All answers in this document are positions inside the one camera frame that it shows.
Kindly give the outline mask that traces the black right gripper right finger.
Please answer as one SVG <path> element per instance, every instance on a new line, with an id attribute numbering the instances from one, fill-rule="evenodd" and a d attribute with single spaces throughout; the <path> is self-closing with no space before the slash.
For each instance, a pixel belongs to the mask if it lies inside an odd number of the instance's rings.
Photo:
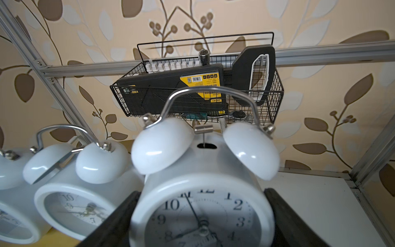
<path id="1" fill-rule="evenodd" d="M 275 218 L 273 247 L 327 247 L 323 241 L 273 188 L 264 190 Z"/>

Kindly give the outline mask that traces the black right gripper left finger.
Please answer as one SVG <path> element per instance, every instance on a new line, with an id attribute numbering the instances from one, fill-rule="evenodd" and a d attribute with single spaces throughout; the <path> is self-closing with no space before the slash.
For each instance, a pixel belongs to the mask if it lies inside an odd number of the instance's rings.
<path id="1" fill-rule="evenodd" d="M 122 204 L 79 247 L 128 247 L 129 228 L 133 212 L 141 193 L 132 192 Z"/>

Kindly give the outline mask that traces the white round clock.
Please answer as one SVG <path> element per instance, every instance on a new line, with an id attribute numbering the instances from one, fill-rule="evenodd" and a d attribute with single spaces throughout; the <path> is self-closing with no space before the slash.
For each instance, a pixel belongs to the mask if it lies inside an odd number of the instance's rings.
<path id="1" fill-rule="evenodd" d="M 221 133 L 191 127 L 168 113 L 177 98 L 219 92 L 255 100 L 224 86 L 174 91 L 160 116 L 145 114 L 145 127 L 131 149 L 145 185 L 131 217 L 132 247 L 269 247 L 275 238 L 273 210 L 258 184 L 278 172 L 273 124 L 236 122 Z"/>
<path id="2" fill-rule="evenodd" d="M 42 134 L 55 129 L 78 130 L 89 139 L 80 148 L 70 144 L 45 147 Z M 82 127 L 52 125 L 37 133 L 32 158 L 23 169 L 28 184 L 39 184 L 34 203 L 52 227 L 84 240 L 134 191 L 144 187 L 144 177 L 119 142 L 100 141 Z"/>
<path id="3" fill-rule="evenodd" d="M 32 244 L 51 229 L 34 204 L 36 191 L 49 178 L 34 185 L 28 184 L 22 172 L 33 153 L 23 148 L 13 151 L 20 156 L 15 161 L 1 156 L 1 240 Z"/>

